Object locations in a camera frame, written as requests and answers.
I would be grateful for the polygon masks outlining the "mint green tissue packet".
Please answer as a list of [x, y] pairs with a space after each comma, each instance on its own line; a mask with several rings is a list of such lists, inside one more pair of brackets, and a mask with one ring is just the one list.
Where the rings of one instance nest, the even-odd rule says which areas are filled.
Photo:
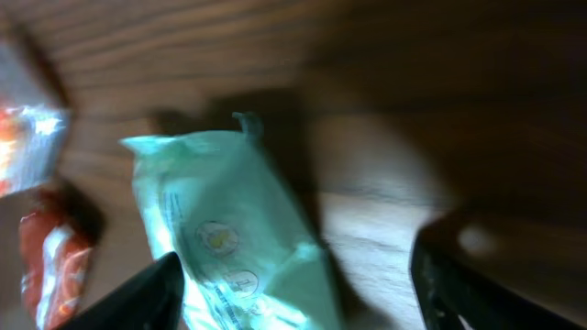
[[191, 329], [338, 330], [326, 251], [260, 143], [263, 126], [126, 137], [155, 259], [174, 252]]

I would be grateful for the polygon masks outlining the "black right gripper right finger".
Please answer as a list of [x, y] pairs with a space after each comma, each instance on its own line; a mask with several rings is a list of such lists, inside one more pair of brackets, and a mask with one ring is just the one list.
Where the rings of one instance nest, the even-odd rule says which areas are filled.
[[580, 329], [506, 289], [462, 259], [497, 243], [460, 218], [425, 225], [415, 236], [410, 275], [427, 329]]

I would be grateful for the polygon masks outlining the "orange snack bar wrapper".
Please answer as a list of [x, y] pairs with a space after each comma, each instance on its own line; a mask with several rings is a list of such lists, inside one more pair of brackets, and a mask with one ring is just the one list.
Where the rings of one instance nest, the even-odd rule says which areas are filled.
[[21, 297], [39, 330], [58, 329], [75, 316], [100, 231], [101, 220], [82, 196], [50, 188], [32, 193], [18, 228]]

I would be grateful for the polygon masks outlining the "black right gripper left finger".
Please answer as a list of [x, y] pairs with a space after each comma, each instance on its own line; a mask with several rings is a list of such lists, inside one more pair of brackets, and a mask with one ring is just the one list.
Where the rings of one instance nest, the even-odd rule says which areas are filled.
[[61, 330], [175, 330], [183, 294], [182, 264], [170, 252], [73, 317]]

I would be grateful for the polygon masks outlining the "orange white small packet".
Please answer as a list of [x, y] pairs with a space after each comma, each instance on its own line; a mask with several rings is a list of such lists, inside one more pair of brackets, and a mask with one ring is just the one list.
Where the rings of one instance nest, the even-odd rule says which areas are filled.
[[69, 125], [69, 109], [30, 51], [1, 40], [1, 195], [47, 181]]

